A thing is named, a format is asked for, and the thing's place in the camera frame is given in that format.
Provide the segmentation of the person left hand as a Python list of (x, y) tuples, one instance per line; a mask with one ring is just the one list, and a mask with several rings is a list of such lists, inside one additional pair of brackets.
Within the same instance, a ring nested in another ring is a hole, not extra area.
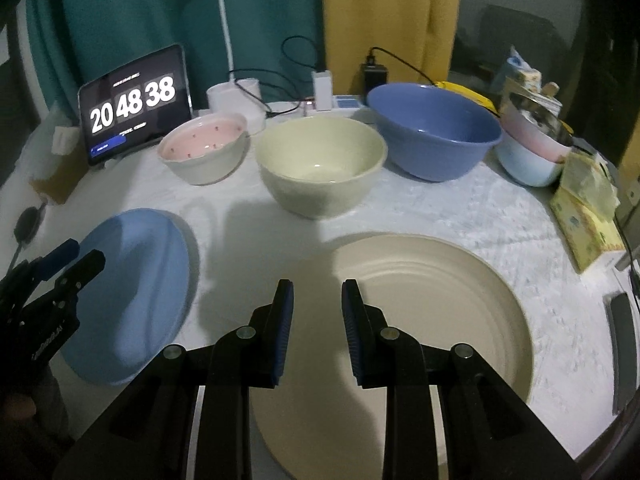
[(1, 434), (11, 437), (50, 437), (67, 434), (68, 417), (60, 396), (14, 396), (1, 404)]

